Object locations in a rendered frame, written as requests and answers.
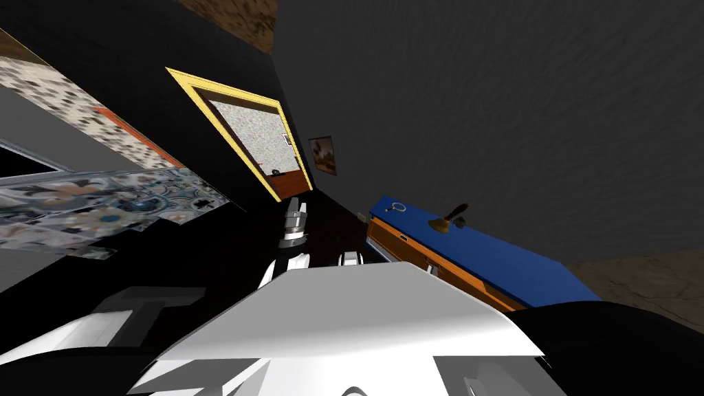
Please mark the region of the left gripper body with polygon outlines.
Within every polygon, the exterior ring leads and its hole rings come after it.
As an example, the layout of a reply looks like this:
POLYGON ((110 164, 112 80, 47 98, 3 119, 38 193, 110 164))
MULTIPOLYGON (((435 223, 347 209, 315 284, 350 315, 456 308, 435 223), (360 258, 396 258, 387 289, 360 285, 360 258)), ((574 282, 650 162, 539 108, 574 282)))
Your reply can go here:
POLYGON ((285 214, 284 240, 303 238, 305 234, 306 212, 289 211, 285 214))

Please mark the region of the yellow framed door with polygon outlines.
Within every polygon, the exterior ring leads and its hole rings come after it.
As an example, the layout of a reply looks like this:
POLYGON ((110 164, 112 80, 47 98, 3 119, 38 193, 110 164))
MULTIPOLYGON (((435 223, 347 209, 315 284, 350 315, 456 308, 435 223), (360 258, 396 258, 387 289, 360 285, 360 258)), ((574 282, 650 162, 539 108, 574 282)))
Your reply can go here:
POLYGON ((279 101, 180 70, 168 73, 275 201, 313 189, 279 101))

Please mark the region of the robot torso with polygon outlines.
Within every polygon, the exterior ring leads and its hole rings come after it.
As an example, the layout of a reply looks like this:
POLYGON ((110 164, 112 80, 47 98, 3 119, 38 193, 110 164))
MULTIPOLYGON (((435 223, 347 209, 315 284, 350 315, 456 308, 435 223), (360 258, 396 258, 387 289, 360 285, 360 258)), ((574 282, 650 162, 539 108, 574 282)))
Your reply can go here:
POLYGON ((500 292, 441 259, 295 268, 161 354, 151 396, 567 396, 500 292))

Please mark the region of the blue topped orange wooden cabinet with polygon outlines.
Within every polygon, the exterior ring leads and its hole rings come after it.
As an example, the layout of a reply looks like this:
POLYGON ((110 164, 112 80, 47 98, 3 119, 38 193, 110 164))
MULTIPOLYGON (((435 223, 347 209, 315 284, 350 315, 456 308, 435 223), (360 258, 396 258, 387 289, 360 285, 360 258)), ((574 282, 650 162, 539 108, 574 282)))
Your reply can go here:
POLYGON ((469 227, 430 227, 437 215, 382 197, 368 242, 391 261, 412 263, 501 312, 599 298, 562 264, 469 227))

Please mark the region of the brown framed wall picture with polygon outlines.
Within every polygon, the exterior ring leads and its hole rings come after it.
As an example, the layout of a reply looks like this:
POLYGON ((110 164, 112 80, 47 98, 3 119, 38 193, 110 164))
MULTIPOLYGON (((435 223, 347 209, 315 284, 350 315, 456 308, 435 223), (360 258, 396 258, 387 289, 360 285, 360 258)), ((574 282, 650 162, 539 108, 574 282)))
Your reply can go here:
POLYGON ((311 138, 309 144, 315 167, 330 175, 337 175, 332 137, 324 136, 311 138))

